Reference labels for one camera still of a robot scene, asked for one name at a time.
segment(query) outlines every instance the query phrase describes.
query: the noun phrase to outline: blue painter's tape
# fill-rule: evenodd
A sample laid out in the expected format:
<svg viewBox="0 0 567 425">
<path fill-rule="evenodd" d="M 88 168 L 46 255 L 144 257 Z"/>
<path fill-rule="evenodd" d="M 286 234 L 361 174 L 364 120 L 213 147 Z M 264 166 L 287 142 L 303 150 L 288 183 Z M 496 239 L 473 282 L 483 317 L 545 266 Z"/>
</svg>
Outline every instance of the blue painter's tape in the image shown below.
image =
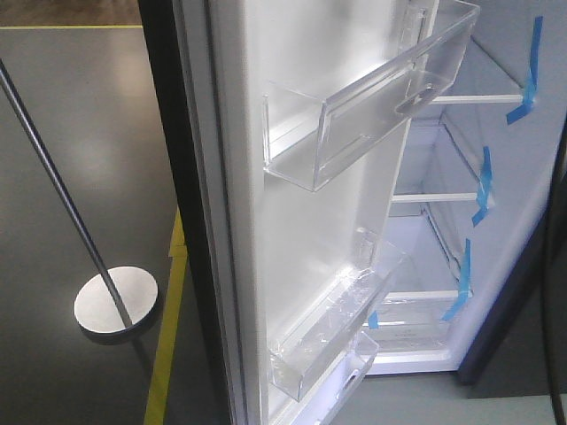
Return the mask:
<svg viewBox="0 0 567 425">
<path fill-rule="evenodd" d="M 470 240 L 465 241 L 464 256 L 461 264 L 461 277 L 459 278 L 459 295 L 454 304 L 447 310 L 441 320 L 451 321 L 459 313 L 469 299 L 470 292 Z"/>
<path fill-rule="evenodd" d="M 524 87 L 524 100 L 514 111 L 506 116 L 508 125 L 525 117 L 533 110 L 533 102 L 538 92 L 540 69 L 540 43 L 543 29 L 543 16 L 538 16 L 533 23 L 532 48 L 530 49 L 530 67 Z"/>
<path fill-rule="evenodd" d="M 488 214 L 488 198 L 493 186 L 493 164 L 490 159 L 490 148 L 482 149 L 485 160 L 480 170 L 480 182 L 478 183 L 477 204 L 478 212 L 472 216 L 472 225 L 476 227 Z"/>
<path fill-rule="evenodd" d="M 378 329 L 378 313 L 377 312 L 373 312 L 369 316 L 369 328 Z"/>
</svg>

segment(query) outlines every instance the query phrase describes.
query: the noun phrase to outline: round metal base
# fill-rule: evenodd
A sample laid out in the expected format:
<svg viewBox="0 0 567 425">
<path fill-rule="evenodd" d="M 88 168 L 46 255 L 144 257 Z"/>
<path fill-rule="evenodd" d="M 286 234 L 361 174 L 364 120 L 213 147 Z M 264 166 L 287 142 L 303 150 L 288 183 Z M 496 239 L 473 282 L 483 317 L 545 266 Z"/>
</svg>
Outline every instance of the round metal base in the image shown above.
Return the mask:
<svg viewBox="0 0 567 425">
<path fill-rule="evenodd" d="M 120 293 L 132 326 L 126 328 L 100 274 L 90 279 L 74 301 L 74 317 L 89 332 L 111 335 L 134 328 L 155 306 L 158 285 L 148 272 L 138 267 L 108 270 Z"/>
</svg>

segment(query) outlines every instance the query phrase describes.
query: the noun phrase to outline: concrete floor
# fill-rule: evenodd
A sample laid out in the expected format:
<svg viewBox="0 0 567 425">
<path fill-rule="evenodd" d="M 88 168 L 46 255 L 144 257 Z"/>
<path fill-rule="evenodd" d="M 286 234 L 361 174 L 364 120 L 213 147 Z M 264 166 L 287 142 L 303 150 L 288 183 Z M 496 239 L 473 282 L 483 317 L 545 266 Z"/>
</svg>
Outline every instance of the concrete floor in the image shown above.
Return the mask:
<svg viewBox="0 0 567 425">
<path fill-rule="evenodd" d="M 107 266 L 145 268 L 165 294 L 175 193 L 142 30 L 0 30 L 0 57 Z M 137 346 L 83 335 L 74 297 L 97 271 L 4 93 L 0 122 L 0 423 L 140 424 L 159 324 Z M 210 416 L 190 286 L 183 303 L 198 391 L 175 394 Z"/>
<path fill-rule="evenodd" d="M 469 390 L 451 374 L 366 378 L 332 425 L 555 424 L 546 396 L 470 399 Z"/>
<path fill-rule="evenodd" d="M 0 27 L 141 24 L 136 0 L 0 1 Z"/>
</svg>

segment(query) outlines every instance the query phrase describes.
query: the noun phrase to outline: yellow floor line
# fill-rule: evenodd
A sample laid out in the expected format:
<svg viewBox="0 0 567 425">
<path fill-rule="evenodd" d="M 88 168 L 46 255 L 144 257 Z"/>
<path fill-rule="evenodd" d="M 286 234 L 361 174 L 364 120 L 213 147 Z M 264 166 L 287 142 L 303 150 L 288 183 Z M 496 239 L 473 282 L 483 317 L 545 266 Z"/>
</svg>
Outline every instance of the yellow floor line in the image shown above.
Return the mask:
<svg viewBox="0 0 567 425">
<path fill-rule="evenodd" d="M 30 25 L 19 27 L 0 27 L 0 29 L 137 29 L 141 25 Z"/>
<path fill-rule="evenodd" d="M 171 244 L 169 246 L 171 271 L 167 286 L 166 301 L 159 331 L 158 349 L 153 362 L 148 401 L 145 407 L 144 425 L 162 425 L 166 415 L 169 377 L 174 358 L 175 335 L 181 307 L 183 281 L 187 266 L 187 248 L 183 237 L 183 226 L 179 211 L 175 216 Z"/>
</svg>

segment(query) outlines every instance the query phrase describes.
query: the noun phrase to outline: glass shelf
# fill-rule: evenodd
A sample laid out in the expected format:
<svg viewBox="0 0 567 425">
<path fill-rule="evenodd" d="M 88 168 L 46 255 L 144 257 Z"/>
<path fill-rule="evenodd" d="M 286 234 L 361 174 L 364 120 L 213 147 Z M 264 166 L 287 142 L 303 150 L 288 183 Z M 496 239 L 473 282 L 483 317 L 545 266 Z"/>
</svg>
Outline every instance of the glass shelf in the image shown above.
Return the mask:
<svg viewBox="0 0 567 425">
<path fill-rule="evenodd" d="M 423 25 L 415 20 L 427 11 L 408 9 L 405 21 L 413 24 L 405 28 L 418 32 L 401 31 L 404 51 L 376 69 L 352 70 L 355 78 L 340 89 L 325 87 L 334 81 L 325 75 L 311 75 L 313 92 L 272 81 L 263 113 L 265 171 L 319 190 L 451 86 L 478 12 L 472 4 L 440 0 L 433 34 L 419 41 Z M 412 41 L 419 42 L 409 47 Z"/>
<path fill-rule="evenodd" d="M 455 224 L 435 217 L 424 207 L 420 215 L 388 219 L 384 238 L 408 258 L 393 274 L 392 291 L 374 309 L 378 327 L 364 327 L 381 352 L 446 348 L 450 321 L 441 319 L 459 295 L 463 247 Z"/>
<path fill-rule="evenodd" d="M 478 170 L 460 153 L 445 125 L 412 121 L 392 201 L 475 201 L 477 192 Z"/>
<path fill-rule="evenodd" d="M 300 401 L 348 341 L 360 330 L 369 309 L 390 291 L 390 276 L 405 255 L 381 243 L 371 269 L 350 267 L 337 275 L 327 296 L 291 332 L 268 343 L 269 379 Z"/>
<path fill-rule="evenodd" d="M 358 332 L 309 397 L 300 403 L 290 400 L 270 418 L 270 425 L 329 424 L 361 383 L 377 353 L 378 344 L 364 332 Z"/>
</svg>

